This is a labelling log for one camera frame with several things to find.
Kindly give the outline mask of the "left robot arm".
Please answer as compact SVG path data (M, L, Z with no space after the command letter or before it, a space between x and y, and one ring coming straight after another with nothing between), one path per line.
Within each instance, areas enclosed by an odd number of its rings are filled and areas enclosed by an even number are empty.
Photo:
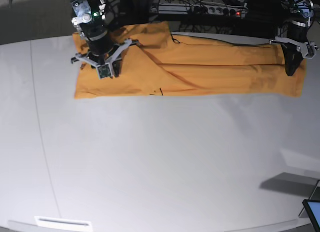
M305 59L316 57L320 47L308 39L308 32L317 22L317 8L312 0L278 0L282 6L279 13L281 24L277 27L271 45L281 45L285 72L292 77Z

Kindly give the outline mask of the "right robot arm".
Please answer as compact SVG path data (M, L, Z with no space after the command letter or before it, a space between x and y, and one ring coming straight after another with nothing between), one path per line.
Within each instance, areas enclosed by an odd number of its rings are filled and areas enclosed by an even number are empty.
M108 0L69 0L73 14L71 23L88 45L86 53L77 53L71 63L82 62L96 69L99 79L120 76L122 53L138 40L127 38L122 43L112 39L106 24Z

